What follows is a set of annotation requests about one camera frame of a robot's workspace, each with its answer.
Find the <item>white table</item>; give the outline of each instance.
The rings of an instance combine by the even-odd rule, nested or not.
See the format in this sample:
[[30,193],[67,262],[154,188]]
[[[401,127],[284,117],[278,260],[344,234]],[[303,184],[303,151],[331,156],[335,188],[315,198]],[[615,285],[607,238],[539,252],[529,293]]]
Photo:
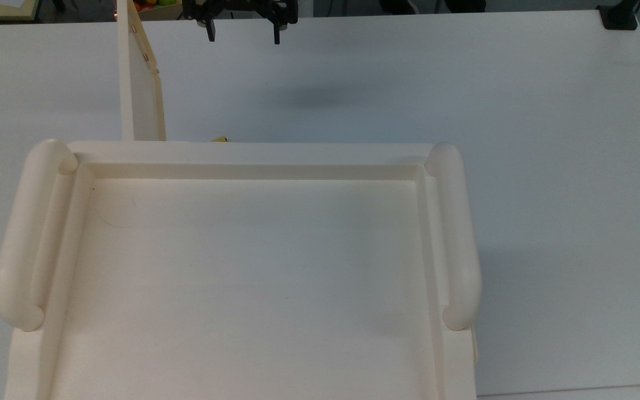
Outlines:
[[[217,43],[145,28],[169,139],[459,146],[478,393],[640,384],[640,31],[593,11],[316,18],[281,46],[263,20],[218,21]],[[119,138],[115,35],[0,26],[0,243],[33,144]],[[10,332],[0,319],[0,397]]]

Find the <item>cylindrical handle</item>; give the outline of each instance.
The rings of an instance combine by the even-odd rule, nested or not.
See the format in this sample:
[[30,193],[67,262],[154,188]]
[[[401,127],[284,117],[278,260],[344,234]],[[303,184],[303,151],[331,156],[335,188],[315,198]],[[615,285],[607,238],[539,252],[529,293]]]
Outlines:
[[481,303],[481,268],[468,203],[461,153],[452,144],[438,144],[429,154],[426,171],[437,178],[439,207],[449,268],[449,304],[444,324],[452,330],[470,326]]
[[53,139],[33,147],[23,164],[0,252],[0,314],[26,332],[43,322],[43,311],[31,295],[31,276],[53,184],[57,174],[76,168],[73,152]]

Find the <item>black clamp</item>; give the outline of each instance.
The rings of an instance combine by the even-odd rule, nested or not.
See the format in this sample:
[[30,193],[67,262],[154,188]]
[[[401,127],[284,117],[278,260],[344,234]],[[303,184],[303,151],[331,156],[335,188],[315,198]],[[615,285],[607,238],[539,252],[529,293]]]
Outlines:
[[613,31],[635,31],[638,26],[636,13],[639,8],[640,0],[622,0],[613,7],[597,6],[604,28]]
[[206,28],[209,41],[216,39],[214,18],[221,11],[255,11],[273,23],[273,40],[280,44],[280,31],[289,23],[298,22],[298,0],[206,0],[198,4],[196,0],[182,0],[182,15],[185,19],[195,19],[199,26]]

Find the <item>white tray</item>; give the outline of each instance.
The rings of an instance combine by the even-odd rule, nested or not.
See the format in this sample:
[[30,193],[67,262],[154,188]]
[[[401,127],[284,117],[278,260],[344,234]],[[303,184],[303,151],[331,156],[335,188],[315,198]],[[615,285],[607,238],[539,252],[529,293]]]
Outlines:
[[475,398],[480,289],[449,144],[43,142],[6,398]]

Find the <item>tray bottom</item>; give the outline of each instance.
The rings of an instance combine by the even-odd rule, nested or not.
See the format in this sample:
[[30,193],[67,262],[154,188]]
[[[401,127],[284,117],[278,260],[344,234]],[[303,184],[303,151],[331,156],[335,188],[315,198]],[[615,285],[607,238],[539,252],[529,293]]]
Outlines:
[[436,398],[411,181],[99,179],[51,398]]

